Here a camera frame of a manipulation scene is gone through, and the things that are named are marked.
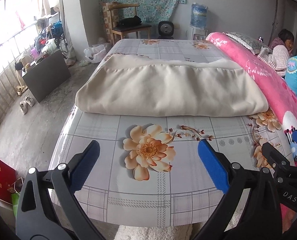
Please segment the grey lace pillow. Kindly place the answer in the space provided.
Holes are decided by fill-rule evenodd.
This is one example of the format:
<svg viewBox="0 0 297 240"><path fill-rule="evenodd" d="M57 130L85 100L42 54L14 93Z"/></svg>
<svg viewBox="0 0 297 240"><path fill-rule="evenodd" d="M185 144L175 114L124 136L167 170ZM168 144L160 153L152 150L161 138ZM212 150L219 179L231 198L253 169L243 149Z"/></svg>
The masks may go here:
<svg viewBox="0 0 297 240"><path fill-rule="evenodd" d="M266 48L268 50L268 53L270 54L273 52L273 50L270 49L268 46L266 46L263 42L260 42L259 40L256 40L247 35L237 33L237 32L226 32L225 35L232 38L233 40L235 40L245 48L247 48L254 55L258 55L261 52L262 48Z"/></svg>

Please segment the pink checked blanket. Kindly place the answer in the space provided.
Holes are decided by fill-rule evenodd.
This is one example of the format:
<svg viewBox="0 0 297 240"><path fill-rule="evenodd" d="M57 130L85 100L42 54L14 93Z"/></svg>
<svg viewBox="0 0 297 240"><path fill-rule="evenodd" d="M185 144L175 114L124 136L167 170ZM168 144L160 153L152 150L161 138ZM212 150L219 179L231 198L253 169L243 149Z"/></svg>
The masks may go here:
<svg viewBox="0 0 297 240"><path fill-rule="evenodd" d="M280 76L284 77L287 69L287 61L290 58L287 48L283 45L277 45L270 53L268 48L261 48L257 58L266 63L270 68Z"/></svg>

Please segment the metal window railing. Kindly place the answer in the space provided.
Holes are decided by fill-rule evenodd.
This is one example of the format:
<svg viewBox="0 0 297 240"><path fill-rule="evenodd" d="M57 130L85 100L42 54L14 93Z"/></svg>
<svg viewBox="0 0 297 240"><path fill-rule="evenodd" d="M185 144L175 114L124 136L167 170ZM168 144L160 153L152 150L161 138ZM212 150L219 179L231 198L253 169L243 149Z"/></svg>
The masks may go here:
<svg viewBox="0 0 297 240"><path fill-rule="evenodd" d="M36 22L33 22L0 44L0 125L18 97L20 83L14 65L21 56L31 52L37 35Z"/></svg>

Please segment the seated person in purple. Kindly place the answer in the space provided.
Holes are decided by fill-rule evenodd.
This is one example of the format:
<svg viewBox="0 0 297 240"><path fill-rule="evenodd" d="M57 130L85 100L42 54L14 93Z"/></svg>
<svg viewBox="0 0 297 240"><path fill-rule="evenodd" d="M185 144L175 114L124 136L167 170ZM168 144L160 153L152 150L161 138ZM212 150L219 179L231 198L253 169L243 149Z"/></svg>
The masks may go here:
<svg viewBox="0 0 297 240"><path fill-rule="evenodd" d="M269 48L273 50L274 47L278 45L283 45L287 48L289 55L293 56L294 40L295 38L291 31L287 29L282 29L279 32L277 38L273 39L273 41L269 45Z"/></svg>

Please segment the dark low cabinet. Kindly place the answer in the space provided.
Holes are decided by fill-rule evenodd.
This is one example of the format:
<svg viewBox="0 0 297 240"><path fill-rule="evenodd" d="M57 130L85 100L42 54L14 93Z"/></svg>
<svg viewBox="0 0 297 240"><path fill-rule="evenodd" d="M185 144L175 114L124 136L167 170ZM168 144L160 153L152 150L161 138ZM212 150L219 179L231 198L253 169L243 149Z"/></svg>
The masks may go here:
<svg viewBox="0 0 297 240"><path fill-rule="evenodd" d="M38 103L71 77L60 50L29 68L23 79Z"/></svg>

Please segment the floral grey bed sheet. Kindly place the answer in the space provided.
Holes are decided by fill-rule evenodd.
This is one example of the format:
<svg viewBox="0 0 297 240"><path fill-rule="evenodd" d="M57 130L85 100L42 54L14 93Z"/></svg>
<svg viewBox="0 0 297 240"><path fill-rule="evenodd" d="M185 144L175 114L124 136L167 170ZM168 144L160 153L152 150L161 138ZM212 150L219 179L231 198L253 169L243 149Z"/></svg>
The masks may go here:
<svg viewBox="0 0 297 240"><path fill-rule="evenodd" d="M76 192L91 219L130 226L205 222L222 193L198 156L202 139L248 170L262 166L266 142L287 159L293 154L290 137L273 111L251 117L143 117L86 113L74 107L50 168L68 163L96 140L100 156Z"/></svg>

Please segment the bicycle by window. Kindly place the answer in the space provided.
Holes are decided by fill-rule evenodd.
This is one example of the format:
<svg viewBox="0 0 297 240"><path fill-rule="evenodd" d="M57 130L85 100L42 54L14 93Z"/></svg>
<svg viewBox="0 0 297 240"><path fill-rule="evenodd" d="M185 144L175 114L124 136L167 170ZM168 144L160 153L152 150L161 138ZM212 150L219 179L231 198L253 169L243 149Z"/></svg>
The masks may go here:
<svg viewBox="0 0 297 240"><path fill-rule="evenodd" d="M48 40L53 40L56 48L62 52L64 58L68 58L68 43L64 35L61 21L52 23L46 28L42 29L38 36L35 38L34 48L38 54L41 53Z"/></svg>

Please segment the beige coat with black trim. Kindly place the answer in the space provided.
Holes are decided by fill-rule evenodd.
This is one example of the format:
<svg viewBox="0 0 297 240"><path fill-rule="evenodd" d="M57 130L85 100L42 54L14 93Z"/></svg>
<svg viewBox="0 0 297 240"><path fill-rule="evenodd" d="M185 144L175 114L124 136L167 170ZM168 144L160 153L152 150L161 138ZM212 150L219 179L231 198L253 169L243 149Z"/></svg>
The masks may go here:
<svg viewBox="0 0 297 240"><path fill-rule="evenodd" d="M76 94L88 113L132 116L253 115L269 108L255 81L237 63L165 61L114 54Z"/></svg>

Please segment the green paper bag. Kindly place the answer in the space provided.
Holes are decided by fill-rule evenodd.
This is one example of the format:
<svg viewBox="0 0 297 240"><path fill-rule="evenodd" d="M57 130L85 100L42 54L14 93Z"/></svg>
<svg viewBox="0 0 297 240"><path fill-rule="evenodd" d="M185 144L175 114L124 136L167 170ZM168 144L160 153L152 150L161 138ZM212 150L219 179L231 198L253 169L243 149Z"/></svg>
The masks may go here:
<svg viewBox="0 0 297 240"><path fill-rule="evenodd" d="M18 192L15 192L15 193L11 194L12 209L13 209L13 213L14 213L15 217L17 216L19 198L20 198L20 194Z"/></svg>

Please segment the pink floral blanket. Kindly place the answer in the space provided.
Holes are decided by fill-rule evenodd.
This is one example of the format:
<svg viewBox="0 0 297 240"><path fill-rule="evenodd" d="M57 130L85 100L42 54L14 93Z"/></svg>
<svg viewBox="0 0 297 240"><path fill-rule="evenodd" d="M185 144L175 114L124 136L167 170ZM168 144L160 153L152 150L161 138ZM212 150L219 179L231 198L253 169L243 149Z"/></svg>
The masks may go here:
<svg viewBox="0 0 297 240"><path fill-rule="evenodd" d="M291 164L297 167L297 143L292 142L293 131L297 129L296 95L272 68L227 35L219 32L211 33L206 40L239 64L262 90L269 109L251 116L255 121L253 130L257 130L258 127L273 133L280 130L282 138L287 139L284 153Z"/></svg>

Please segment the blue water bottle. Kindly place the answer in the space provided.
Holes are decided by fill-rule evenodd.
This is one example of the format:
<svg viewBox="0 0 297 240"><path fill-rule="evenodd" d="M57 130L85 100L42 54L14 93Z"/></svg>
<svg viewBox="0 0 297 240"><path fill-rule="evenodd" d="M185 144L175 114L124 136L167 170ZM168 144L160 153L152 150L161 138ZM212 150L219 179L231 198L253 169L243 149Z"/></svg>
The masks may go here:
<svg viewBox="0 0 297 240"><path fill-rule="evenodd" d="M203 4L193 3L191 5L190 26L205 29L207 23L208 7Z"/></svg>

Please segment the red paper bag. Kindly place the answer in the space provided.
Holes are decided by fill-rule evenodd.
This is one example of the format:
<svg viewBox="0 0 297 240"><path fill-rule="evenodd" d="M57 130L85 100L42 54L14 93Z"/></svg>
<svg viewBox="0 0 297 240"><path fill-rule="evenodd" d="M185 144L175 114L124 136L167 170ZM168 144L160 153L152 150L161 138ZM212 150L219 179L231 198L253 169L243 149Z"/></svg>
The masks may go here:
<svg viewBox="0 0 297 240"><path fill-rule="evenodd" d="M12 204L12 193L9 189L13 187L15 181L16 171L0 160L0 200Z"/></svg>

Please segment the black round fan heater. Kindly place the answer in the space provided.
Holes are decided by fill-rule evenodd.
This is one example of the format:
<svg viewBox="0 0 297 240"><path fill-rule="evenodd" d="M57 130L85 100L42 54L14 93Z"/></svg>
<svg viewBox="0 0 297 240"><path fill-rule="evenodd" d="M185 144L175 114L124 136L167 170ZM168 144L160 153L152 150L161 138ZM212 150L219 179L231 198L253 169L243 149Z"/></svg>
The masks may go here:
<svg viewBox="0 0 297 240"><path fill-rule="evenodd" d="M158 39L173 40L174 24L170 21L161 21L158 24Z"/></svg>

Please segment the wooden chair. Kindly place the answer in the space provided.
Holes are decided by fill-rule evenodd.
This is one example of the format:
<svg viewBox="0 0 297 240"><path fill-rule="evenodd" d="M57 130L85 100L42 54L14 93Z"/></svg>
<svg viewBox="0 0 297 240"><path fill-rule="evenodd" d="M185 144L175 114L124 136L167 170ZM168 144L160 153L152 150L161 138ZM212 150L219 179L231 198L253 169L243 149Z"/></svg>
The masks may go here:
<svg viewBox="0 0 297 240"><path fill-rule="evenodd" d="M117 2L103 3L102 12L104 19L104 27L108 37L108 41L114 45L120 39L124 39L127 34L135 33L136 38L139 38L141 31L147 32L147 37L151 38L151 25L143 23L137 14L139 4L121 4ZM134 16L130 18L120 19L119 11L123 9L134 9Z"/></svg>

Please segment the black clothes on chair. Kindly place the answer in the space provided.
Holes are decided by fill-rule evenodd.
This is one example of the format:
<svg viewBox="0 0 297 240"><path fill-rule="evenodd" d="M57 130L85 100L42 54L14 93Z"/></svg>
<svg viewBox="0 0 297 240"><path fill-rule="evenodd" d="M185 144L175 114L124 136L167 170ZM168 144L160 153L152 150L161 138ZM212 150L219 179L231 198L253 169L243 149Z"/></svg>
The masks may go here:
<svg viewBox="0 0 297 240"><path fill-rule="evenodd" d="M134 17L124 18L120 20L116 26L120 28L130 28L130 27L136 27L141 23L142 23L141 18L135 15Z"/></svg>

